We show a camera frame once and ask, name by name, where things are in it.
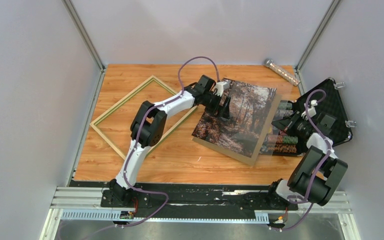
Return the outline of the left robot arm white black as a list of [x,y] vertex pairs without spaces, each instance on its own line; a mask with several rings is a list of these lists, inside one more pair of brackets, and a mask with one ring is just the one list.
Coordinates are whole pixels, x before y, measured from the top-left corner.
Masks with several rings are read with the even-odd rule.
[[108,184],[115,202],[122,207],[132,203],[139,170],[151,148],[161,141],[168,119],[198,105],[205,106],[216,117],[229,116],[231,99],[222,99],[228,87],[226,81],[214,81],[202,75],[198,82],[183,86],[180,92],[165,100],[141,104],[130,126],[127,156],[119,173]]

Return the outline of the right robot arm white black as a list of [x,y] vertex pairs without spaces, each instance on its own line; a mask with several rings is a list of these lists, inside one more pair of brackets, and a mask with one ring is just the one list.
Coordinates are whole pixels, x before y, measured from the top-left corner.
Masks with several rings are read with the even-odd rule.
[[295,111],[271,123],[288,135],[305,140],[307,147],[290,178],[281,178],[269,186],[264,200],[272,209],[288,207],[291,203],[326,205],[348,169],[348,164],[335,155],[333,141],[327,137],[336,118],[321,113],[312,122],[305,117],[304,112]]

